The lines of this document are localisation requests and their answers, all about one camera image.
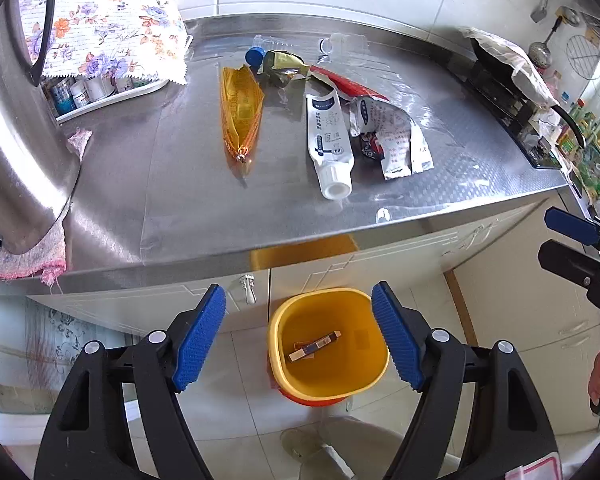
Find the floral dish cloth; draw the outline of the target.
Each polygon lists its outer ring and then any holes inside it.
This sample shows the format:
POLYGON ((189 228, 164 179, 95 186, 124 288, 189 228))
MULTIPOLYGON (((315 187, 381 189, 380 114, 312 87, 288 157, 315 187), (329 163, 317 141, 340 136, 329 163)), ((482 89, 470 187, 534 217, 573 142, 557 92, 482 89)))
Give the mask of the floral dish cloth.
POLYGON ((184 84, 187 49, 173 0, 55 0, 43 75, 184 84))

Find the black gas stove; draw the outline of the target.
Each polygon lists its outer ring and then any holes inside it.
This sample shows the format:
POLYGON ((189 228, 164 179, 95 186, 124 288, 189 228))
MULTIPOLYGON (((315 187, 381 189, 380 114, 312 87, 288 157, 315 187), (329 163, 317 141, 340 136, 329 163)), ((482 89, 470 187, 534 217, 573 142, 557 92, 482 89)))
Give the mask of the black gas stove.
POLYGON ((504 64, 477 40, 470 40, 477 61, 464 86, 488 109, 535 169, 559 169, 550 146, 550 136, 560 117, 551 108, 541 108, 514 84, 513 67, 504 64))

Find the red foil tea packet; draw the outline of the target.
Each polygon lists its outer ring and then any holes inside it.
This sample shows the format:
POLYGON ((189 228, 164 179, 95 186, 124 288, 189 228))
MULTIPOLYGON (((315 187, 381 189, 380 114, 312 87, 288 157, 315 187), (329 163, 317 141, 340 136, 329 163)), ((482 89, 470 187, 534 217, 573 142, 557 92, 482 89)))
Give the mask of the red foil tea packet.
POLYGON ((364 84, 359 84, 345 76, 340 76, 331 70, 326 70, 324 67, 311 65, 308 69, 308 75, 324 82, 324 84, 328 84, 339 93, 341 99, 347 101, 362 98, 363 96, 369 96, 370 98, 385 102, 389 101, 386 96, 383 96, 381 93, 371 88, 365 87, 364 84))

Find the amber cellophane wrapper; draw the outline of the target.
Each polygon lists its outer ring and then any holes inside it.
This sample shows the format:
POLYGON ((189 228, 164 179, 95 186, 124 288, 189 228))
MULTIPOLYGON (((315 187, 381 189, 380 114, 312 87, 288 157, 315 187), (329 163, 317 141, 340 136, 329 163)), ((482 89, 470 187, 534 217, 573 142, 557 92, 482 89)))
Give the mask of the amber cellophane wrapper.
POLYGON ((264 103, 264 93, 247 65, 222 68, 220 103, 227 153, 245 164, 257 142, 264 103))

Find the silver torn foil packet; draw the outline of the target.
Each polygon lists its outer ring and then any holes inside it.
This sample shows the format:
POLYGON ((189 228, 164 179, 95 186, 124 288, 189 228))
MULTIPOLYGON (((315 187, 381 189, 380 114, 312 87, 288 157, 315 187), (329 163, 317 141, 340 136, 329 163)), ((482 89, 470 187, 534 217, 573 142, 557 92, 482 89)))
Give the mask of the silver torn foil packet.
POLYGON ((350 133, 361 152, 380 162, 385 180, 411 177, 434 168, 434 160, 419 124, 402 108, 374 96, 350 103, 350 133))

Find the small orange white box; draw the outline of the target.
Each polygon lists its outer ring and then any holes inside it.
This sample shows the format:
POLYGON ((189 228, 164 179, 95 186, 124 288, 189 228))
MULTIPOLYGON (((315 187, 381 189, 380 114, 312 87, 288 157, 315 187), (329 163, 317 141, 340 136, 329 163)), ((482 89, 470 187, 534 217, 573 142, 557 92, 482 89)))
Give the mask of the small orange white box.
POLYGON ((333 344, 341 337, 340 330, 334 330, 333 332, 318 338, 312 342, 302 342, 302 344, 295 344, 294 350, 287 354, 286 359, 289 362, 298 362, 304 359, 313 359, 314 354, 319 352, 323 348, 333 344))

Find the blue bottle cap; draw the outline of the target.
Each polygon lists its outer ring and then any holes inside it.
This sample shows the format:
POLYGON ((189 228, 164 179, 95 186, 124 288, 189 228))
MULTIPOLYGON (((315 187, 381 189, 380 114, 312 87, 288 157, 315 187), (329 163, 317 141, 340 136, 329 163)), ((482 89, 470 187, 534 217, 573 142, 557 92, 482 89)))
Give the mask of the blue bottle cap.
POLYGON ((258 70, 264 60, 266 51, 261 47, 251 47, 245 53, 245 61, 247 65, 254 70, 258 70))

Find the metal ladle on wall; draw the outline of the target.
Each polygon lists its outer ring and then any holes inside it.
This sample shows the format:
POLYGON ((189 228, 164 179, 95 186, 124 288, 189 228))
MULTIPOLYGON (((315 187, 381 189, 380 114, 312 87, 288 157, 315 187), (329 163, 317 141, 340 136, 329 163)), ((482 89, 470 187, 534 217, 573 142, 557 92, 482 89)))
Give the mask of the metal ladle on wall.
POLYGON ((528 49, 528 57, 538 70, 546 70, 550 67, 550 64, 553 63, 552 52, 550 52, 548 42, 550 41, 550 38, 553 37, 554 33, 557 32, 557 29, 560 27, 563 21, 564 19, 562 16, 558 15, 546 39, 543 41, 535 41, 530 44, 528 49))

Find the metal spatula on wall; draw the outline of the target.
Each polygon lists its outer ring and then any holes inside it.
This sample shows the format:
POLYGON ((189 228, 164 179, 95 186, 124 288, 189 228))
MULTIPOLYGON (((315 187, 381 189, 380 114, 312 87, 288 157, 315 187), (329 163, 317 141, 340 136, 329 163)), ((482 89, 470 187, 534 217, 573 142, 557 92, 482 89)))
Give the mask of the metal spatula on wall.
POLYGON ((544 18, 546 18, 549 1, 550 0, 540 0, 538 5, 533 9, 533 11, 530 14, 530 18, 532 19, 532 21, 534 21, 535 23, 539 23, 540 21, 543 21, 544 18))

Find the white ointment tube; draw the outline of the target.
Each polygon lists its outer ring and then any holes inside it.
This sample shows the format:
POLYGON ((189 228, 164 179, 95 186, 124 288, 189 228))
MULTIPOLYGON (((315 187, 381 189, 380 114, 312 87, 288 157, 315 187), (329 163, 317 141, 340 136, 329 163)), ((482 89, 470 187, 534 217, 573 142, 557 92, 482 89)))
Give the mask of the white ointment tube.
POLYGON ((306 138, 322 195, 344 200, 352 191, 354 155, 336 90, 306 95, 306 138))

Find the clear plastic clamshell container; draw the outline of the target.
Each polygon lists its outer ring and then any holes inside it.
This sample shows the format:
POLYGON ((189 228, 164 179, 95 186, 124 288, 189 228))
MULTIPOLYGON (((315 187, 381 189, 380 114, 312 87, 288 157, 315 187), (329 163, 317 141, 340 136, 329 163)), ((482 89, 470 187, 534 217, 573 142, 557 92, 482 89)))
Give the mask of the clear plastic clamshell container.
POLYGON ((316 47, 299 47, 277 37, 256 35, 252 38, 251 47, 260 48, 265 52, 286 51, 293 54, 317 51, 320 55, 327 55, 331 58, 370 54, 370 46, 364 35, 343 34, 342 32, 334 32, 330 36, 318 40, 316 47))

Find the stainless steel kettle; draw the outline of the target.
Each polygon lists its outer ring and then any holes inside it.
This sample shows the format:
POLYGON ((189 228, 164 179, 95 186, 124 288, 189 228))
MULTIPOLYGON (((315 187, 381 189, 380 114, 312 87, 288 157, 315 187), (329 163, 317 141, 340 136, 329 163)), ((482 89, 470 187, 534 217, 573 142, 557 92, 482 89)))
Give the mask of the stainless steel kettle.
POLYGON ((57 223, 80 173, 41 87, 54 11, 55 0, 45 0, 32 60, 19 0, 0 0, 0 240, 13 254, 31 250, 57 223))

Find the pink cloth under kettle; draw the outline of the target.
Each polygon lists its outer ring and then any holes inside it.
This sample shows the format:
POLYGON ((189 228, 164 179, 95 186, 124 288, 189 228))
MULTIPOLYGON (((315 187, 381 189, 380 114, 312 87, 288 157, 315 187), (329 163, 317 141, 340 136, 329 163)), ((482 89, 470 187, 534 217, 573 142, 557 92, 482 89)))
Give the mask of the pink cloth under kettle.
POLYGON ((49 209, 52 214, 58 214, 58 218, 28 252, 11 254, 0 242, 0 280, 13 281, 42 273, 41 281, 50 286, 66 270, 66 242, 62 220, 69 209, 71 196, 65 190, 65 185, 54 185, 26 148, 22 146, 13 148, 12 151, 33 166, 23 175, 33 177, 34 200, 41 203, 44 209, 49 209))

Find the white dish tray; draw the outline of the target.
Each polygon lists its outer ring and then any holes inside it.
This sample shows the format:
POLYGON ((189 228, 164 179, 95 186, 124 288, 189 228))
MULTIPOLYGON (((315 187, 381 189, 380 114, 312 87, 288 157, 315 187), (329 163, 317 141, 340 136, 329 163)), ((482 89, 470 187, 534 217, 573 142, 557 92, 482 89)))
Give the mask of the white dish tray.
POLYGON ((70 22, 61 36, 52 30, 50 57, 43 62, 41 88, 50 95, 50 83, 70 78, 76 109, 59 115, 66 122, 92 110, 156 91, 169 82, 184 84, 188 47, 193 42, 181 22, 172 24, 144 16, 138 24, 95 24, 78 34, 70 22))

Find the yellow trash bin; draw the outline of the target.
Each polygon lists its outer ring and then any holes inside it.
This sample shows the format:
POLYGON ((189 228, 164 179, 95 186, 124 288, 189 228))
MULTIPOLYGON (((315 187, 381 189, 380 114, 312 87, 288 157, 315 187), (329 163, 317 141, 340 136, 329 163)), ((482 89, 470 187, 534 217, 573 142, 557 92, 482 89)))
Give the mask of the yellow trash bin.
POLYGON ((390 356, 370 296, 340 287, 281 304, 268 322, 268 364, 291 401, 321 408, 376 385, 390 356))

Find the gold green wrapper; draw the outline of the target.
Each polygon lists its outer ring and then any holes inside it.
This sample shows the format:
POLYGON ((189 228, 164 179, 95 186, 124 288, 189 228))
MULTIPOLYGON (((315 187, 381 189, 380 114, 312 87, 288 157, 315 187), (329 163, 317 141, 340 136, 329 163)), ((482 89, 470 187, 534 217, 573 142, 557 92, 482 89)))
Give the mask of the gold green wrapper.
POLYGON ((299 55, 289 51, 268 51, 262 62, 262 73, 276 88, 287 87, 294 78, 304 78, 309 73, 309 68, 299 55))

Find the white shoe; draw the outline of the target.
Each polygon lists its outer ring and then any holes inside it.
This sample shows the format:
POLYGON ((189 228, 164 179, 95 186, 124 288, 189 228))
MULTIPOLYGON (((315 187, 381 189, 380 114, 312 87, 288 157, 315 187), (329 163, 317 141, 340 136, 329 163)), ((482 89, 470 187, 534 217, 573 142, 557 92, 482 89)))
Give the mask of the white shoe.
POLYGON ((317 434, 297 428, 284 430, 279 442, 283 450, 300 464, 327 448, 327 444, 317 434))

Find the blue capped medicine bottle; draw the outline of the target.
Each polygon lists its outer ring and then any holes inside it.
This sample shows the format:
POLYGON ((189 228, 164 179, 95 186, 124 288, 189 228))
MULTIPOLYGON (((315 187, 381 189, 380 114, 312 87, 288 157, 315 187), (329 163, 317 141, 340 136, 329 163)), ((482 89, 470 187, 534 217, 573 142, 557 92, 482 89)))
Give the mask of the blue capped medicine bottle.
POLYGON ((70 91, 71 79, 62 78, 50 83, 50 95, 54 101, 54 107, 59 115, 65 115, 76 109, 70 91))

